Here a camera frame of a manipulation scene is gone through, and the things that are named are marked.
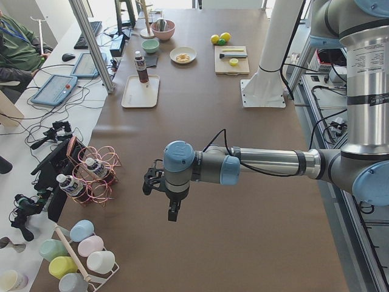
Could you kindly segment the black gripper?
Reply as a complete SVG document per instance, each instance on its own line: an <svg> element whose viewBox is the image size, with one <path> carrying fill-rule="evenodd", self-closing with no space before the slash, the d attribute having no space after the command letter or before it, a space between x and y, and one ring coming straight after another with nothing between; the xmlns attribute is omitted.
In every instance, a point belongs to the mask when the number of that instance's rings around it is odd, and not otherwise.
<svg viewBox="0 0 389 292"><path fill-rule="evenodd" d="M170 200L169 209L168 209L168 220L177 221L177 215L181 207L181 201L186 198L186 191L173 192L167 190L166 195Z"/></svg>

